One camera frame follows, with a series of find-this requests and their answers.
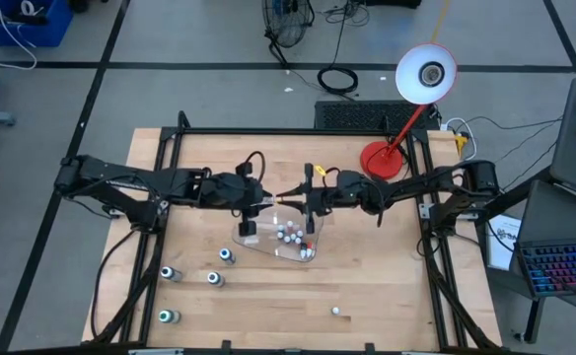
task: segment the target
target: lamp base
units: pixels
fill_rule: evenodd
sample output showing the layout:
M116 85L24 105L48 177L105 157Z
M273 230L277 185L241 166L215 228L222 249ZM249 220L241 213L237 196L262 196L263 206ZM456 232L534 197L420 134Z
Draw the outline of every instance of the lamp base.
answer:
M381 179L395 177L402 169L402 154L398 149L387 153L388 142L379 141L368 144L360 154L360 166L369 176Z

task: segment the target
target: electric fan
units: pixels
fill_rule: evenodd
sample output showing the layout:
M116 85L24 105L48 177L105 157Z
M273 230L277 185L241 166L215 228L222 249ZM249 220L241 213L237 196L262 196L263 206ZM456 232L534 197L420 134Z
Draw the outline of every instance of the electric fan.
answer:
M310 0L261 0L261 11L266 24L264 36L270 39L268 50L287 67L281 48L299 43L306 34L306 27L315 20L315 10Z

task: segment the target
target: white lamp shade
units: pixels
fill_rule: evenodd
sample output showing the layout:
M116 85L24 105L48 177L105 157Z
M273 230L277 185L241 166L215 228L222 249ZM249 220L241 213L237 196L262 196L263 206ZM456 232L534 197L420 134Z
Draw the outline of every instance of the white lamp shade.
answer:
M443 68L443 78L432 87L420 80L422 69L429 63L438 63ZM417 105L428 105L442 99L453 87L456 78L455 58L439 44L418 45L407 52L397 65L397 90L407 101Z

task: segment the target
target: red desk lamp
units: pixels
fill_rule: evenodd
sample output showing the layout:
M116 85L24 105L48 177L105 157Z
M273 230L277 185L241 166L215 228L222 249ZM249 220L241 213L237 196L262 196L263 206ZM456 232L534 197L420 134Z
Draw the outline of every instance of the red desk lamp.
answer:
M427 106L448 94L456 78L455 58L439 44L420 44L404 55L397 66L397 90L418 107L392 144L378 141L363 149L360 165L366 174L390 179L399 173L402 155L397 147Z

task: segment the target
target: rgb keyboard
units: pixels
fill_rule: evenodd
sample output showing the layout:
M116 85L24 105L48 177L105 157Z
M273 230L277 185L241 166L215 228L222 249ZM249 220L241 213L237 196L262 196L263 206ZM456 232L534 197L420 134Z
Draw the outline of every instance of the rgb keyboard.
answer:
M523 273L534 296L562 296L576 290L576 244L517 247Z

